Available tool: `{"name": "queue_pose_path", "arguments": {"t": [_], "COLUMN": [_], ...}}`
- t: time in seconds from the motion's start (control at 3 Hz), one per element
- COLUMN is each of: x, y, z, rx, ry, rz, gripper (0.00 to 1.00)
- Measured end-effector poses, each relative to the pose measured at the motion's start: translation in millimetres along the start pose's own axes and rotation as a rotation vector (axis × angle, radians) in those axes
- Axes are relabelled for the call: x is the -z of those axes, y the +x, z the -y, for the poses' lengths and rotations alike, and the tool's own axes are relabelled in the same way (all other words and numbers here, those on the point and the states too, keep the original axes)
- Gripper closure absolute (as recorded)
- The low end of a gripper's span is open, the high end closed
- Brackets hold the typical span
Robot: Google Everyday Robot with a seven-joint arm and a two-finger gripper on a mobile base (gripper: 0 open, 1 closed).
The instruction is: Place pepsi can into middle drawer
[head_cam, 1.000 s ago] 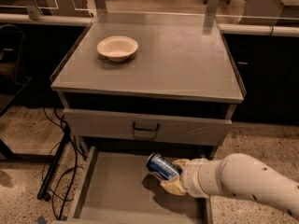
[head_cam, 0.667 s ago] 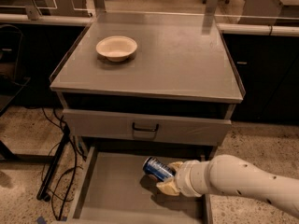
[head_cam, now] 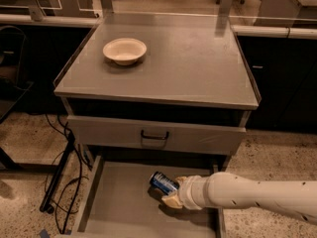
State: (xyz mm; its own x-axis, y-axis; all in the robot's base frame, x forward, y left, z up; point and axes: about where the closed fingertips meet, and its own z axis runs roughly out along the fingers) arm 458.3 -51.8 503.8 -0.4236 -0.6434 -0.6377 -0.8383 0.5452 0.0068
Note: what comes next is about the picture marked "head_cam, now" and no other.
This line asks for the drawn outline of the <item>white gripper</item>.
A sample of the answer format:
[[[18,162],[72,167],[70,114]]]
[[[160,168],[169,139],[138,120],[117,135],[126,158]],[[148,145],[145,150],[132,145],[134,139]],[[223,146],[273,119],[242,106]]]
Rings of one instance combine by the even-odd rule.
[[[178,192],[161,198],[166,206],[174,209],[181,209],[184,206],[189,210],[201,210],[207,207],[208,199],[205,196],[207,178],[191,176],[178,177],[175,180],[180,184]]]

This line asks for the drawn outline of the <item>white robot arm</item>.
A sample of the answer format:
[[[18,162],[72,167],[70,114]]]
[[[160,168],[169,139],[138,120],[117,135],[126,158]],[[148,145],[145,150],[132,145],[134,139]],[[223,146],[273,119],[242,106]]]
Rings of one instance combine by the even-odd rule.
[[[257,207],[317,224],[317,181],[259,181],[225,172],[176,180],[179,189],[162,198],[170,208]]]

